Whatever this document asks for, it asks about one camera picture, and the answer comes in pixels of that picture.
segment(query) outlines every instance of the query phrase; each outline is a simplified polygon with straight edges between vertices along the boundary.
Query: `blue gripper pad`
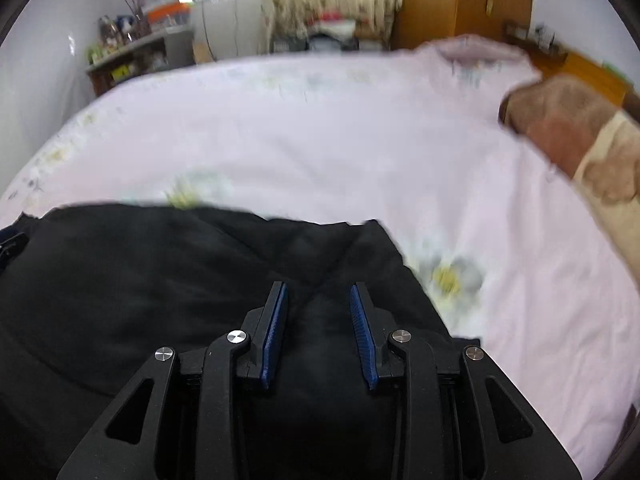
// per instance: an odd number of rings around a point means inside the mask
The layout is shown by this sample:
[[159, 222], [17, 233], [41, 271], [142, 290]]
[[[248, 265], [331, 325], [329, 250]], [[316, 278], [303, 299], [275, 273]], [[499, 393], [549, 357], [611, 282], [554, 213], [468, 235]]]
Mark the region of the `blue gripper pad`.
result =
[[353, 285], [349, 294], [349, 310], [353, 331], [356, 335], [358, 353], [360, 354], [360, 366], [362, 373], [369, 384], [369, 390], [375, 390], [378, 386], [378, 371], [376, 369], [376, 348], [369, 328], [369, 322], [364, 312], [364, 306], [360, 299], [358, 287]]
[[266, 390], [271, 383], [271, 379], [276, 371], [278, 365], [278, 357], [280, 355], [280, 348], [282, 346], [282, 336], [284, 334], [284, 325], [287, 320], [287, 306], [289, 304], [287, 285], [285, 283], [280, 287], [278, 299], [276, 300], [276, 306], [273, 309], [273, 315], [271, 316], [271, 322], [267, 331], [267, 336], [264, 340], [264, 347], [262, 350], [262, 370], [260, 372], [260, 382], [262, 387]]

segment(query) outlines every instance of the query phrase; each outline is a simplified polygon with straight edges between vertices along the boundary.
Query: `black cloth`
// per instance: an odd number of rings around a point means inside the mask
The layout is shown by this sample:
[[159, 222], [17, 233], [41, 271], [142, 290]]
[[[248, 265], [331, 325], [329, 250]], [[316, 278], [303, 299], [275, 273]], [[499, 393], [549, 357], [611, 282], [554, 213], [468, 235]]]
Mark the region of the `black cloth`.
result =
[[[278, 476], [388, 478], [395, 413], [362, 377], [350, 285], [365, 282], [400, 325], [450, 338], [377, 222], [101, 205], [21, 223], [31, 241], [0, 276], [0, 477], [54, 478], [155, 349], [207, 346], [282, 280], [274, 393], [255, 408], [265, 438], [289, 443]], [[366, 467], [337, 466], [353, 456]]]

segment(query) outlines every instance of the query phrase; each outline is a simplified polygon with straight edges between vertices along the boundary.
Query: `white wall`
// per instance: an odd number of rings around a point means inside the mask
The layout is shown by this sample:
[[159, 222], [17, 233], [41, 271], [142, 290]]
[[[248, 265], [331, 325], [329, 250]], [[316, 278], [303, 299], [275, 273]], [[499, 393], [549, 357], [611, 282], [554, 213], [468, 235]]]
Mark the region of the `white wall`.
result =
[[202, 26], [204, 5], [209, 43], [218, 60], [237, 57], [236, 22], [238, 56], [263, 54], [266, 32], [261, 7], [267, 9], [267, 1], [269, 0], [204, 0], [195, 4], [191, 11], [191, 23], [196, 41], [206, 42]]
[[567, 46], [615, 65], [640, 88], [640, 52], [608, 0], [533, 0], [531, 25], [539, 23]]
[[94, 98], [86, 48], [123, 0], [30, 0], [0, 45], [0, 194], [43, 143]]

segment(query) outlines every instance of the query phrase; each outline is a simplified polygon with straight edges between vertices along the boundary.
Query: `pillow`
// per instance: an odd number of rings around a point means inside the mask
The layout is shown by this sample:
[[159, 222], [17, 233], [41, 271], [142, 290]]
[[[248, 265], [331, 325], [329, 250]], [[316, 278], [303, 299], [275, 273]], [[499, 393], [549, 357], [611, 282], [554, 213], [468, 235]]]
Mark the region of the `pillow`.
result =
[[573, 180], [640, 283], [640, 128], [579, 79], [559, 75], [505, 98], [500, 119]]

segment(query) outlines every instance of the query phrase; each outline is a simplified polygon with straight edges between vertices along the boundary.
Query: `bed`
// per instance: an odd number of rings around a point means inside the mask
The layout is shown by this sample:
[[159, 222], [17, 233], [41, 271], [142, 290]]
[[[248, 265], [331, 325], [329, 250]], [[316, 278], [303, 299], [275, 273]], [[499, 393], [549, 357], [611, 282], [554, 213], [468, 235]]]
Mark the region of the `bed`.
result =
[[498, 124], [538, 77], [521, 51], [466, 37], [139, 78], [33, 157], [0, 225], [95, 202], [378, 219], [449, 331], [481, 338], [592, 479], [640, 397], [640, 300], [568, 179]]

